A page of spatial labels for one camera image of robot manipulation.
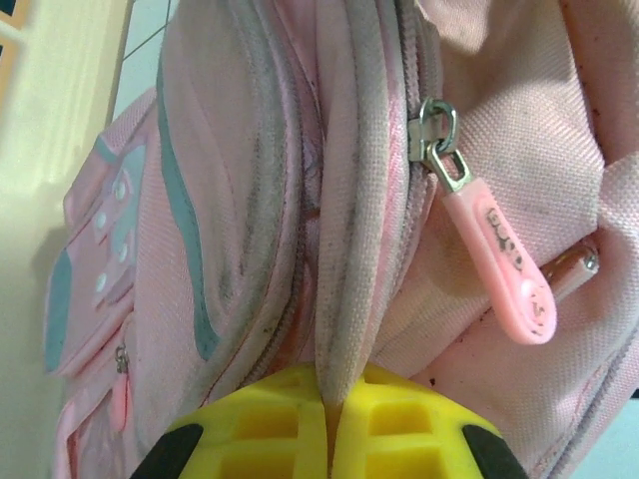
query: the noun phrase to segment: backpack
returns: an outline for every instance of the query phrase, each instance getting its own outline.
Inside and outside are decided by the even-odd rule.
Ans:
[[[53,477],[306,361],[566,477],[639,383],[638,36],[632,0],[182,0],[64,199]]]

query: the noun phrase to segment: metal zipper slider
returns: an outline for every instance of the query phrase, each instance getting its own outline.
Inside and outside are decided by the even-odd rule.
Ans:
[[[434,172],[444,191],[443,203],[463,239],[493,310],[504,331],[516,342],[542,344],[553,336],[557,310],[552,290],[497,204],[490,188],[475,178],[456,147],[457,116],[447,103],[426,100],[409,132],[425,132],[432,118],[445,116],[447,136],[429,142],[411,138],[412,161]],[[454,167],[448,172],[444,159]]]
[[[116,369],[118,374],[126,374],[129,372],[129,355],[124,344],[116,348]]]

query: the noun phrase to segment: zipper teeth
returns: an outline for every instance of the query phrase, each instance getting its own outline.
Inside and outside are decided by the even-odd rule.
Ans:
[[[300,231],[304,230],[304,226],[300,226]],[[258,379],[260,379],[271,364],[273,357],[278,352],[278,349],[284,342],[289,330],[291,329],[291,325],[296,316],[296,310],[298,309],[298,298],[300,297],[300,291],[302,289],[302,281],[304,277],[304,256],[306,250],[306,242],[304,233],[300,233],[298,236],[298,254],[296,258],[296,268],[294,273],[294,282],[293,288],[291,290],[291,298],[287,303],[285,308],[283,317],[278,321],[278,325],[276,326],[271,339],[267,343],[264,351],[258,358],[258,361],[255,363],[253,368],[249,371],[249,373],[245,376],[245,378],[240,383],[240,387],[244,387],[249,385]]]
[[[277,13],[277,10],[275,13],[275,17],[278,18],[278,21],[281,21],[279,18],[279,13]],[[290,61],[298,62],[296,65],[291,65],[290,84],[294,86],[295,95],[299,99],[301,92],[299,89],[295,68],[300,68],[301,70],[303,70],[303,68],[302,68],[302,65],[299,63],[299,60],[295,54],[295,49],[293,48],[293,45],[290,44],[290,40],[288,38],[284,38],[280,40],[285,50],[290,49],[291,52],[294,53]],[[306,143],[304,141],[305,130],[304,130],[304,121],[302,120],[301,111],[298,111],[298,116],[300,120],[300,131],[301,131],[301,141],[302,141],[301,154],[302,154],[302,159],[304,162],[304,158],[306,157],[306,154],[307,154],[307,149],[306,149]],[[306,204],[305,184],[306,184],[305,179],[302,178],[302,187],[301,187],[301,192],[299,197],[299,202],[301,205]],[[298,244],[297,244],[296,260],[294,265],[293,284],[291,288],[290,300],[285,306],[283,315],[278,321],[275,327],[275,330],[273,331],[273,334],[271,335],[271,338],[267,342],[264,350],[260,354],[260,357],[255,362],[253,367],[251,367],[251,369],[246,374],[244,379],[242,379],[239,387],[247,386],[257,381],[258,379],[262,378],[262,376],[269,369],[269,366],[271,365],[273,358],[275,357],[278,350],[280,349],[283,342],[285,341],[287,334],[289,333],[289,330],[291,329],[291,326],[293,325],[293,321],[295,320],[296,311],[298,309],[298,303],[299,303],[298,299],[300,297],[300,291],[302,290],[302,283],[303,283],[304,274],[305,274],[305,255],[306,255],[306,249],[307,249],[306,225],[304,224],[305,213],[306,213],[305,209],[300,210],[300,224],[298,226]]]
[[[395,8],[397,9],[397,20],[399,23],[408,117],[412,119],[419,114],[421,103],[414,0],[396,0]]]

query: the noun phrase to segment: zipper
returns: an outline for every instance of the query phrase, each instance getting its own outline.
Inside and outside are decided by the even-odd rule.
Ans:
[[[129,355],[127,354],[127,346],[124,343],[116,348],[116,371],[118,371],[118,374],[127,374],[129,372]]]
[[[418,139],[410,130],[410,120],[417,119],[423,98],[438,98],[442,94],[441,61],[439,58],[438,34],[434,26],[423,20],[423,14],[414,0],[395,0],[399,27],[399,42],[404,72],[404,87],[408,123],[408,152],[413,150],[411,142]],[[427,133],[435,140],[435,132]],[[401,268],[394,279],[398,290],[412,260],[421,231],[422,216],[429,189],[436,187],[436,177],[418,163],[410,162],[408,197],[403,221],[399,251]]]
[[[442,116],[448,133],[432,141],[424,131],[431,119]],[[455,109],[426,98],[408,129],[413,133],[409,160],[424,165],[441,183],[444,206],[470,252],[501,327],[515,342],[549,341],[557,324],[552,290],[486,182],[473,176],[457,148]]]
[[[267,12],[267,9],[262,6],[257,6],[256,8],[258,9],[258,14],[261,17],[264,16],[263,20],[266,23],[265,17],[269,15],[269,13]],[[274,15],[274,18],[277,18],[277,21],[282,22],[280,13],[277,11],[277,9],[275,9],[275,6],[274,6],[274,11],[272,12],[272,14]],[[291,76],[288,78],[288,83],[291,86],[292,93],[296,96],[296,104],[300,105],[302,103],[300,101],[300,95],[313,96],[313,87],[309,83],[306,75],[304,74],[304,66],[302,65],[302,62],[298,59],[297,54],[295,53],[295,48],[293,44],[291,43],[291,40],[289,39],[289,37],[285,34],[285,36],[281,38],[280,40],[282,42],[283,49],[290,50],[292,52],[290,56],[290,61],[292,62],[292,64],[291,64],[291,69],[289,70],[289,74]],[[314,113],[315,113],[314,119],[311,120],[312,128],[319,130],[320,129],[319,109],[316,108]],[[302,144],[302,161],[304,162],[305,158],[309,154],[309,152],[307,151],[309,146],[305,138],[308,132],[306,131],[305,121],[302,118],[302,112],[299,112],[299,114],[300,114],[301,139],[303,143]],[[306,175],[308,172],[305,169],[303,170],[304,170],[303,175]],[[302,180],[302,184],[303,184],[302,192],[301,192],[299,201],[301,202],[302,205],[304,205],[305,197],[306,197],[306,192],[305,192],[306,181],[304,178]],[[280,347],[282,346],[285,339],[287,338],[287,335],[289,331],[291,330],[293,322],[296,320],[296,315],[299,309],[299,298],[302,291],[302,285],[303,285],[304,276],[305,276],[305,256],[307,252],[307,236],[306,236],[306,227],[304,225],[304,221],[305,221],[304,215],[305,215],[305,209],[301,208],[300,224],[298,226],[299,234],[298,234],[298,244],[297,244],[297,251],[296,251],[296,262],[294,266],[295,269],[293,274],[293,284],[291,288],[290,300],[285,306],[283,315],[278,321],[277,325],[275,326],[272,332],[271,338],[267,342],[264,350],[258,357],[255,364],[249,369],[246,375],[242,378],[237,388],[248,386],[256,382],[257,380],[261,379],[262,377],[264,377],[264,375],[269,370],[269,367],[271,366],[271,363],[273,362],[274,357],[276,356],[276,354],[280,350]]]

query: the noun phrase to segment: small zipper pull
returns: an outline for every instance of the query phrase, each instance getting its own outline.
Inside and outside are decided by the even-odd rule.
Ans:
[[[116,348],[116,370],[118,374],[126,374],[129,372],[129,355],[124,344],[120,344]]]
[[[129,355],[124,344],[116,348],[116,370],[118,376],[111,388],[111,403],[109,416],[111,428],[115,432],[122,432],[127,423],[127,402],[129,400]]]
[[[433,117],[444,115],[448,135],[429,142],[423,132]],[[445,191],[444,206],[463,239],[475,268],[490,297],[493,310],[504,331],[522,344],[542,344],[553,336],[557,310],[552,291],[544,275],[515,234],[490,188],[474,178],[456,147],[457,117],[447,103],[426,100],[419,118],[408,125],[414,138],[409,152],[411,161],[419,161],[434,172]],[[446,169],[449,157],[455,178]]]

